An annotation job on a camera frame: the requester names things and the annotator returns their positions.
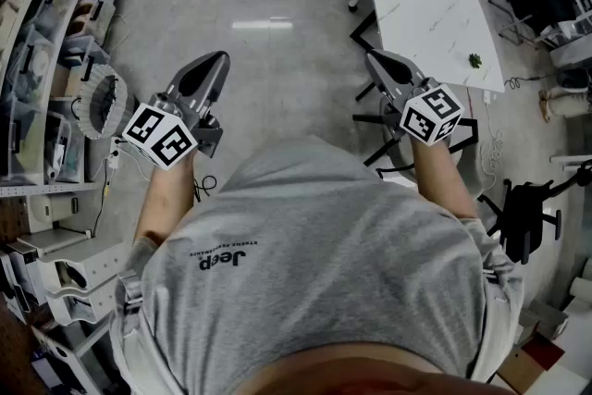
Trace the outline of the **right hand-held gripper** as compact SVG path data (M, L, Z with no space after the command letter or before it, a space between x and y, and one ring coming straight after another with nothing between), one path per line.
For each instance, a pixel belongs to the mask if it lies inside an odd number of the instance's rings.
M408 58L382 49L365 54L369 83L385 93L400 114L397 128L431 146L452 134L464 107L451 89L423 73Z

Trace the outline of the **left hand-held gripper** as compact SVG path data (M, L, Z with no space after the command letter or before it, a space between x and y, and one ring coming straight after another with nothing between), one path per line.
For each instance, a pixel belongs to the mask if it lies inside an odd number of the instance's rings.
M142 103L123 131L155 166L169 170L192 151L212 157L223 130L211 113L230 68L225 51L198 57L183 67L165 93Z

